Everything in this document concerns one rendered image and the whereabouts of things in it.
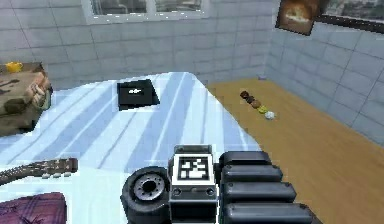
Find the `blue striped bed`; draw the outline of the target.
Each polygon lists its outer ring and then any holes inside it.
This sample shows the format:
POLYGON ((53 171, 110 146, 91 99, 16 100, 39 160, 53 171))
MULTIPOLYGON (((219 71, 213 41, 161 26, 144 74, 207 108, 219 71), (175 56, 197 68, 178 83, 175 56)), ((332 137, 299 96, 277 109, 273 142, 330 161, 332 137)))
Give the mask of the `blue striped bed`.
POLYGON ((258 143, 191 73, 151 76, 154 106, 121 111, 116 81, 57 91, 36 128, 0 137, 0 170, 33 161, 75 157, 78 171, 58 179, 29 177, 0 186, 0 202, 61 192, 68 224, 126 224, 121 188, 136 169, 164 166, 178 144, 256 151, 258 143))

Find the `white framed window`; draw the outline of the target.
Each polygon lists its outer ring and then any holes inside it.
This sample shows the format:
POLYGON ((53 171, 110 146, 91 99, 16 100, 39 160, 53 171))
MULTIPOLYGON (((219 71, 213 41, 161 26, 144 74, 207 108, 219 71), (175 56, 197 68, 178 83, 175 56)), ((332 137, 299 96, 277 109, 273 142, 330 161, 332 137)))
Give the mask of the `white framed window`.
POLYGON ((211 0, 81 0, 88 24, 203 19, 211 0))

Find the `orange framed picture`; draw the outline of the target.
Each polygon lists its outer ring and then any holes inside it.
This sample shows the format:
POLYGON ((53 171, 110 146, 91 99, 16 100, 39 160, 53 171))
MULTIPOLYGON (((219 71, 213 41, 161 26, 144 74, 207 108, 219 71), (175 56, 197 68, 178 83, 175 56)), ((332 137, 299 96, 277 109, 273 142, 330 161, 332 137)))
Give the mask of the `orange framed picture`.
POLYGON ((309 36, 318 14, 319 0, 281 0, 275 27, 309 36))

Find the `black laptop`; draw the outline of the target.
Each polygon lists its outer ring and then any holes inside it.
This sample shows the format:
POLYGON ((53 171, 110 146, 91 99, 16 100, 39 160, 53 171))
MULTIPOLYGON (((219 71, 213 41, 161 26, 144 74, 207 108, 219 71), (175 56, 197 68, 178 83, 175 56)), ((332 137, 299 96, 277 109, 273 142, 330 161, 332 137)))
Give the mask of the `black laptop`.
POLYGON ((150 79, 117 84, 120 111, 158 105, 160 100, 150 79))

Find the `brown camouflage pillow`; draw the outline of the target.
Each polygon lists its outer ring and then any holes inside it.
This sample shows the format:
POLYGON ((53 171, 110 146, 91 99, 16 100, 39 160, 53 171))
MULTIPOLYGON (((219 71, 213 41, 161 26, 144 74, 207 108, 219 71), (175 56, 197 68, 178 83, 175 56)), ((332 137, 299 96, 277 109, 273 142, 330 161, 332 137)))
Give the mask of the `brown camouflage pillow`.
POLYGON ((52 85, 41 62, 17 72, 0 65, 0 137, 30 132, 51 106, 52 85))

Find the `purple checked pillow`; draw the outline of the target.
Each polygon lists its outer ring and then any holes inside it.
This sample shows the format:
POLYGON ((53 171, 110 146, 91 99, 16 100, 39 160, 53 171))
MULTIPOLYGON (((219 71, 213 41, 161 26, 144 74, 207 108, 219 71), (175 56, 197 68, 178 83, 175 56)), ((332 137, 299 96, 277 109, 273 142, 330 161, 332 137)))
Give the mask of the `purple checked pillow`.
POLYGON ((0 224, 66 224, 67 204, 60 192, 20 197, 0 203, 0 224))

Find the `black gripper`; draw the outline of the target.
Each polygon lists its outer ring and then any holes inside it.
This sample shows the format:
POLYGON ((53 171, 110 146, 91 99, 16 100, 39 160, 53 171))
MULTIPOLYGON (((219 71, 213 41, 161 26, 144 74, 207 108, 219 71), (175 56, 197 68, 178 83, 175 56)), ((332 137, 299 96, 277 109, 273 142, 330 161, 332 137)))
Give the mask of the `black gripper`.
POLYGON ((164 167, 144 167, 130 175, 120 196, 128 224, 168 222, 169 188, 170 182, 164 167))

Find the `dark brown ball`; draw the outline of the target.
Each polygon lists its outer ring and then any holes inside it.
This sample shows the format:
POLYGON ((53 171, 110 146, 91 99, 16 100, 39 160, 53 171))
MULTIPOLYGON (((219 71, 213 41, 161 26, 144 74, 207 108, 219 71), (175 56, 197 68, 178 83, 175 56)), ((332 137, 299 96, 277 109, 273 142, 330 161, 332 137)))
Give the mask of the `dark brown ball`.
POLYGON ((240 93, 240 97, 244 99, 247 103, 252 103, 255 100, 255 98, 251 96, 247 91, 242 91, 240 93))

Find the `yellow cup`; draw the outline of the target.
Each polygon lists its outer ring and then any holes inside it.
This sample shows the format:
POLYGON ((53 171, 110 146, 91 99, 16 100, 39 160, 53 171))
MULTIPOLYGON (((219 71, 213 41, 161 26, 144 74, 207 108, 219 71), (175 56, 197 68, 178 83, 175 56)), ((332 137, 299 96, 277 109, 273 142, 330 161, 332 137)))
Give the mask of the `yellow cup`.
POLYGON ((21 62, 8 62, 5 66, 9 73, 20 72, 23 68, 23 64, 21 62))

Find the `dark framed window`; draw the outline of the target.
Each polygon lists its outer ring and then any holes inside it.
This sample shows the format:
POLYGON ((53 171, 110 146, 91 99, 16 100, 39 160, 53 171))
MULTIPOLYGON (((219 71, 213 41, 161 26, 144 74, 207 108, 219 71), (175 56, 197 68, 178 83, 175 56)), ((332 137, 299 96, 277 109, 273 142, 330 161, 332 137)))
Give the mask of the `dark framed window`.
POLYGON ((316 21, 384 34, 384 0, 320 0, 316 21))

